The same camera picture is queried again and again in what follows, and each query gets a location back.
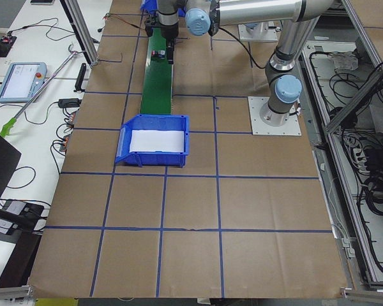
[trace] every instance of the green conveyor belt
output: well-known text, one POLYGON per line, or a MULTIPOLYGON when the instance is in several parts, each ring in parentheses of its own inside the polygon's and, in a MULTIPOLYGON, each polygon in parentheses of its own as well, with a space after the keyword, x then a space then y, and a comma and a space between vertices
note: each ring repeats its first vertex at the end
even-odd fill
POLYGON ((171 114, 173 65, 169 65, 166 59, 152 58, 153 50, 166 50, 166 40, 160 29, 154 29, 149 38, 140 113, 171 114))

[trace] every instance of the green handle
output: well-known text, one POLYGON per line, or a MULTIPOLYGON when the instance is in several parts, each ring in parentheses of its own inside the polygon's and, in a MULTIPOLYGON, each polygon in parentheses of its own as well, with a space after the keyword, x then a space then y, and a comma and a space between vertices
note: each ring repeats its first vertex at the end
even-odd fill
POLYGON ((10 134, 11 128, 14 126, 14 123, 17 122, 16 118, 11 118, 9 122, 7 122, 5 125, 3 125, 3 128, 1 129, 0 136, 3 138, 8 136, 10 134))

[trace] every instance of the touchscreen display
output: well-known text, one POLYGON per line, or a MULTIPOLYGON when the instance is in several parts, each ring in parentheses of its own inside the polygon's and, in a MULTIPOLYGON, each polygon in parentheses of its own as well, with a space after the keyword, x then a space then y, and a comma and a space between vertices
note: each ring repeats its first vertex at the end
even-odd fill
POLYGON ((14 65, 2 98, 26 98, 40 65, 14 65))

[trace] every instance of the robotic arm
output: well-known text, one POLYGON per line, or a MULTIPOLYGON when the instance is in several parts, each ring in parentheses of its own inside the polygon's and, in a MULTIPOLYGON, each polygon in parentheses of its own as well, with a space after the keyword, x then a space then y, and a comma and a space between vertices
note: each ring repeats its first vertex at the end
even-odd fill
POLYGON ((274 54, 266 66, 271 89, 261 117, 272 126, 285 123, 291 106, 302 91, 290 75, 318 18, 334 0, 158 0, 158 20, 167 43, 167 59, 173 63, 174 40, 179 31, 177 9, 186 11, 186 26, 194 35, 218 32, 220 26, 286 20, 274 54))

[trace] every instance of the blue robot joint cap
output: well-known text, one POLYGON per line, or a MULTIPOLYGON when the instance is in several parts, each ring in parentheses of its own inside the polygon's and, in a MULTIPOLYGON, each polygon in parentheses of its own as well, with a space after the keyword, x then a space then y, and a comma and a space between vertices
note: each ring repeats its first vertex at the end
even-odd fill
POLYGON ((281 76, 275 85, 275 94, 286 104, 295 103, 302 92, 302 83, 293 75, 281 76))
POLYGON ((210 29, 210 17, 200 8, 192 8, 186 13, 186 25, 189 32, 196 36, 202 36, 210 29))

